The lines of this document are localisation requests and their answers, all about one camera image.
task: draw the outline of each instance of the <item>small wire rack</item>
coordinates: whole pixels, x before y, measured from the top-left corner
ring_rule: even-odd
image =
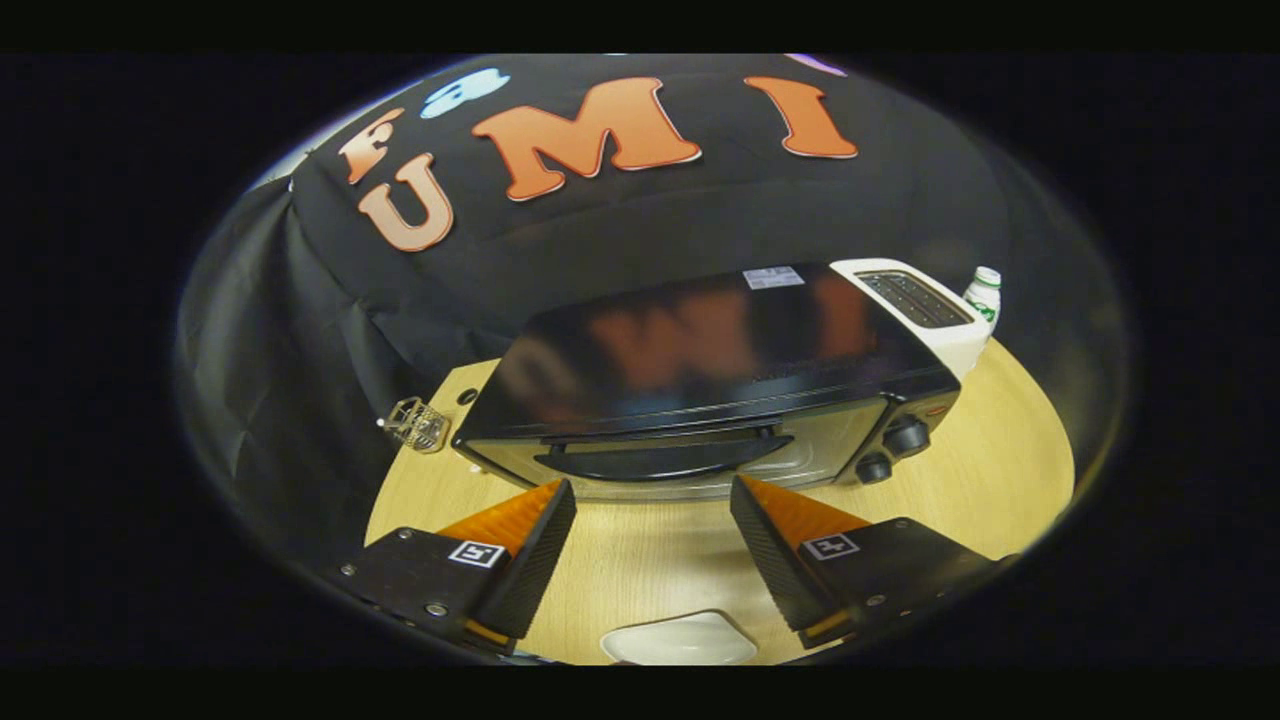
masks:
[[[417,452],[436,452],[444,447],[449,419],[436,413],[421,397],[406,397],[392,407],[378,427]]]

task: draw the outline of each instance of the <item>white toaster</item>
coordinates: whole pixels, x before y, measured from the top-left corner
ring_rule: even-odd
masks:
[[[978,364],[991,323],[938,281],[887,258],[837,260],[831,269],[901,320],[957,380]]]

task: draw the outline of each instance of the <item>plastic bottle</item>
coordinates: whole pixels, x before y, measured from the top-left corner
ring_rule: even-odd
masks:
[[[1000,273],[979,266],[973,274],[973,282],[964,291],[965,302],[973,305],[987,322],[991,323],[992,332],[996,332],[996,322],[1000,320]]]

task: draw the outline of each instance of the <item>round wooden table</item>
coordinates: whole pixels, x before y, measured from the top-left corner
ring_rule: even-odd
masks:
[[[453,370],[431,398],[451,430],[498,360]],[[1036,380],[997,341],[965,377],[929,450],[873,486],[823,486],[805,495],[870,523],[909,516],[988,559],[1027,550],[1071,500],[1075,469],[1066,432]],[[402,448],[387,473],[365,543],[399,527],[438,530],[524,488],[472,471],[452,450]],[[517,648],[550,660],[604,665],[609,630],[717,610],[756,644],[751,665],[805,651],[760,579],[719,501],[652,505],[579,502],[577,518],[529,635]]]

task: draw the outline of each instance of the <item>white bottle cap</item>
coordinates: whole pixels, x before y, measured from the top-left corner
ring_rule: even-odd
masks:
[[[978,270],[973,274],[973,279],[978,281],[979,283],[987,287],[993,287],[1000,290],[1000,272],[993,270],[991,268],[979,266]]]

